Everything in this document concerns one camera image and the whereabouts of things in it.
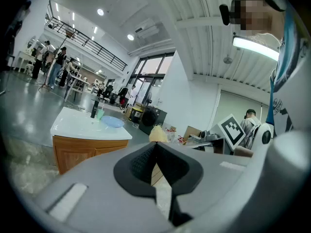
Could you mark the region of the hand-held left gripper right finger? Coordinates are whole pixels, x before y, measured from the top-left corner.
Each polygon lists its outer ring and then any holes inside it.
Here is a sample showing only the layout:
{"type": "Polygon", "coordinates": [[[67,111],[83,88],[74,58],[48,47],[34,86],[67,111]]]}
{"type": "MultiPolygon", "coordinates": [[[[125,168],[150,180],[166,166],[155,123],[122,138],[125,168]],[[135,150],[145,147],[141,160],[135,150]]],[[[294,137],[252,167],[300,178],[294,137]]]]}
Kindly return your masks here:
{"type": "Polygon", "coordinates": [[[258,183],[262,152],[247,158],[158,142],[157,153],[173,192],[171,227],[157,233],[240,231],[238,217],[258,183]]]}

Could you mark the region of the yellow sponge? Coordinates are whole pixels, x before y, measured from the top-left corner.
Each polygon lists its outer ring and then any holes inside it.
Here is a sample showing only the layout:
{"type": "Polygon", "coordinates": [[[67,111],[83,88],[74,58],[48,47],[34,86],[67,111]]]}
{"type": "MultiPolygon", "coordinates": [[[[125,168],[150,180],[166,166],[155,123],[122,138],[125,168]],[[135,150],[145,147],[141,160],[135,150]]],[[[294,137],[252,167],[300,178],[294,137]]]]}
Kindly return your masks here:
{"type": "Polygon", "coordinates": [[[168,132],[162,129],[161,125],[155,125],[150,134],[149,134],[150,142],[169,142],[168,132]]]}

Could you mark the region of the big blue plate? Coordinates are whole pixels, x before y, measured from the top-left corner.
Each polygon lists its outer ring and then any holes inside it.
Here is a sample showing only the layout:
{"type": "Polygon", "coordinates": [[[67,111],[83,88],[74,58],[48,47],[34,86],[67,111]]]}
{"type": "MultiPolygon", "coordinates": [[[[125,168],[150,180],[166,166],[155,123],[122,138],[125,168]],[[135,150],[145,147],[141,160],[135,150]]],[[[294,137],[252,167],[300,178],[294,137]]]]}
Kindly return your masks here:
{"type": "Polygon", "coordinates": [[[121,128],[124,126],[124,121],[113,116],[103,116],[101,121],[112,128],[121,128]]]}

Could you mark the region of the person's right forearm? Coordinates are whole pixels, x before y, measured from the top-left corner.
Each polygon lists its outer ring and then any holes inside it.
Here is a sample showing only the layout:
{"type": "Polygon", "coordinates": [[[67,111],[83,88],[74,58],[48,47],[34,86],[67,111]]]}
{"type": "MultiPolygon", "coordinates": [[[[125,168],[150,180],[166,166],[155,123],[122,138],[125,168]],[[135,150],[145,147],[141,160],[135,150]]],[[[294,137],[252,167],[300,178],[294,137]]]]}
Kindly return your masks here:
{"type": "Polygon", "coordinates": [[[235,156],[242,156],[242,157],[249,157],[251,158],[253,156],[254,152],[244,148],[242,146],[237,146],[234,150],[234,155],[235,156]]]}

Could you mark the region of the wooden sink cabinet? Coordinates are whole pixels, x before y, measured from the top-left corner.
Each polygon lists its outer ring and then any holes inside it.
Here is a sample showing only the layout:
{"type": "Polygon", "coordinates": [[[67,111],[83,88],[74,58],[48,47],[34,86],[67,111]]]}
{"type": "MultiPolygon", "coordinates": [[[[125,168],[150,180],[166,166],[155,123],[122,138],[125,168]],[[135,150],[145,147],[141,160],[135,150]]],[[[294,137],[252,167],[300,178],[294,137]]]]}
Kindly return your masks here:
{"type": "Polygon", "coordinates": [[[92,140],[63,136],[53,136],[52,140],[61,175],[88,158],[123,149],[129,142],[128,140],[92,140]]]}

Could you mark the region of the wooden slat platform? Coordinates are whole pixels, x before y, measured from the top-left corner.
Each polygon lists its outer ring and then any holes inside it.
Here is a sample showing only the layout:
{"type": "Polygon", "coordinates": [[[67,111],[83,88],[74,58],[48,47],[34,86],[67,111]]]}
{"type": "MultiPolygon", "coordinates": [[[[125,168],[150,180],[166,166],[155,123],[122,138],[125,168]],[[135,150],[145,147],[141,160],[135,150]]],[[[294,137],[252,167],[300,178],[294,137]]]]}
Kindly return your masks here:
{"type": "Polygon", "coordinates": [[[154,186],[162,177],[163,173],[160,170],[158,164],[156,163],[151,175],[151,186],[154,186]]]}

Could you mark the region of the black washing machine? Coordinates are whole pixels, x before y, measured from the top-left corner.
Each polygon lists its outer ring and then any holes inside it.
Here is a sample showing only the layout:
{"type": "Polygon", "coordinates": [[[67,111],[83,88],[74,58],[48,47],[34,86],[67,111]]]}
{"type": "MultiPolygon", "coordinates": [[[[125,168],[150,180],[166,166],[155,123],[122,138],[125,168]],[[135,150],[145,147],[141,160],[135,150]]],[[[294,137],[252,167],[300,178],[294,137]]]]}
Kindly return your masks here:
{"type": "Polygon", "coordinates": [[[155,125],[163,125],[167,113],[153,106],[145,107],[139,129],[149,135],[155,125]]]}

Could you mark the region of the ceiling tube light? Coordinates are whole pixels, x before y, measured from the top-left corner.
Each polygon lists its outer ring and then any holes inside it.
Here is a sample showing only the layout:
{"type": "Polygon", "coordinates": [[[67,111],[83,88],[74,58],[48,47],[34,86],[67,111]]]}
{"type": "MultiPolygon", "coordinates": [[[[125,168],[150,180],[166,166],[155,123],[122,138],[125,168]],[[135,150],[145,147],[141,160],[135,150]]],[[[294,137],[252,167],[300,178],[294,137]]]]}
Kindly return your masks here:
{"type": "Polygon", "coordinates": [[[256,53],[259,53],[261,55],[264,55],[270,59],[273,59],[275,61],[278,61],[279,59],[279,52],[267,47],[265,45],[262,45],[260,43],[257,43],[255,41],[252,41],[250,39],[234,36],[233,37],[233,46],[237,48],[242,48],[245,50],[254,51],[256,53]]]}

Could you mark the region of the person's teal printed shirt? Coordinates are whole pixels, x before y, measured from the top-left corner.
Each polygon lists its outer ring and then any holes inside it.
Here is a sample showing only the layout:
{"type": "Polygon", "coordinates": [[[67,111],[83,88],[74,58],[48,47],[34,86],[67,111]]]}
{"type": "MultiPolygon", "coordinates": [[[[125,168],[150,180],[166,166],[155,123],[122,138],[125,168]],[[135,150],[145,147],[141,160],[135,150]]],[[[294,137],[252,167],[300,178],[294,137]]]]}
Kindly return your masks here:
{"type": "Polygon", "coordinates": [[[266,123],[274,136],[311,129],[311,36],[296,11],[285,13],[277,67],[270,76],[266,123]]]}

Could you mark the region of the black office chair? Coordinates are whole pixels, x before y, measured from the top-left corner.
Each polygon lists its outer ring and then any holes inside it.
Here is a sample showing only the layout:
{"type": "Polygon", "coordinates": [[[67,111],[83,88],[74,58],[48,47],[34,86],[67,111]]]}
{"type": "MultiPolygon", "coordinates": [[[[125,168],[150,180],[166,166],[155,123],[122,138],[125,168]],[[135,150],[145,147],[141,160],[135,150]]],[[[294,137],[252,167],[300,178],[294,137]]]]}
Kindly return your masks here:
{"type": "Polygon", "coordinates": [[[99,100],[102,100],[103,102],[107,102],[112,91],[113,91],[113,86],[112,85],[107,86],[105,91],[101,93],[99,100]]]}

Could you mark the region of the clothes rack with garments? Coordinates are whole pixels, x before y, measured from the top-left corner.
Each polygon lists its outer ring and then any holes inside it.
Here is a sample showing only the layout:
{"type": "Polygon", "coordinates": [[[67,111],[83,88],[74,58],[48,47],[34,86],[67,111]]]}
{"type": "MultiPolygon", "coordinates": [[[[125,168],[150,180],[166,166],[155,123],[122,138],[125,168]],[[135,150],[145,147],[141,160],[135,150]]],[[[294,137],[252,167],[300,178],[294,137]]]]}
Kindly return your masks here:
{"type": "Polygon", "coordinates": [[[128,88],[125,86],[123,87],[119,93],[118,93],[118,96],[119,96],[119,107],[120,109],[124,109],[124,103],[125,103],[125,100],[126,100],[126,95],[128,94],[128,88]]]}

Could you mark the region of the black framed glass doors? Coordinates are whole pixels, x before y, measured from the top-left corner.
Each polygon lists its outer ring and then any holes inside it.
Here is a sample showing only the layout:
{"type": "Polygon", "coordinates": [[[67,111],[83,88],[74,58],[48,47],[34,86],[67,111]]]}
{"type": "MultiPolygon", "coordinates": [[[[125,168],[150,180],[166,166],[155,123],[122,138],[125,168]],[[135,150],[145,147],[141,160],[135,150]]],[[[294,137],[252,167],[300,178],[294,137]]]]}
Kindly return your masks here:
{"type": "Polygon", "coordinates": [[[164,77],[170,67],[174,53],[164,53],[139,59],[128,81],[130,105],[143,104],[150,99],[156,105],[156,99],[164,77]]]}

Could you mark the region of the white air conditioner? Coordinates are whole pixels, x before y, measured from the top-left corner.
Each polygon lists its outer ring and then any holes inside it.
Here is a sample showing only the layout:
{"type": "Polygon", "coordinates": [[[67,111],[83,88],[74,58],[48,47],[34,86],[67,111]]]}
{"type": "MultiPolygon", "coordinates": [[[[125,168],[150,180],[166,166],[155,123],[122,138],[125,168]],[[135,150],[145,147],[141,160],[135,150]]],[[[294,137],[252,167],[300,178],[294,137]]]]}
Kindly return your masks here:
{"type": "Polygon", "coordinates": [[[148,18],[135,28],[135,33],[139,38],[146,39],[159,33],[159,28],[151,18],[148,18]]]}

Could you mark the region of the black mezzanine railing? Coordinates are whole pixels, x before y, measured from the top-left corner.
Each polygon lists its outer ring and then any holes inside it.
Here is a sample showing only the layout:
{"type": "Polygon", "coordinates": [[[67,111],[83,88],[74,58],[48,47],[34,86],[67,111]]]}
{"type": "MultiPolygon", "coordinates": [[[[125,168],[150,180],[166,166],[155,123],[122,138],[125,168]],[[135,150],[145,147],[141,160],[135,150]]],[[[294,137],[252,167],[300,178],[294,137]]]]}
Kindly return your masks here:
{"type": "Polygon", "coordinates": [[[59,6],[54,1],[49,1],[45,15],[45,26],[72,40],[81,47],[88,49],[90,52],[99,56],[100,59],[110,63],[117,70],[123,71],[127,67],[126,62],[95,41],[94,36],[96,34],[103,36],[104,32],[99,30],[97,26],[92,26],[91,22],[81,18],[80,25],[82,29],[86,29],[88,32],[88,34],[84,34],[75,28],[74,18],[74,12],[59,6]]]}

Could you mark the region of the white dressing table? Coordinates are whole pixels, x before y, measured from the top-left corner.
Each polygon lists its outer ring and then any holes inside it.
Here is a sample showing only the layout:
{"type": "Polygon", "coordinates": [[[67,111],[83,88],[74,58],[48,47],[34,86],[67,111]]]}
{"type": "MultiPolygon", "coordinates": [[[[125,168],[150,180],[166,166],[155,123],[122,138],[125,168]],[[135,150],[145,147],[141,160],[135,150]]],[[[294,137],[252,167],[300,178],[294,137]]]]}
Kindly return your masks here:
{"type": "Polygon", "coordinates": [[[14,63],[14,68],[18,72],[25,72],[26,71],[26,65],[31,62],[33,63],[35,61],[35,57],[31,56],[30,54],[20,51],[17,59],[14,63]]]}

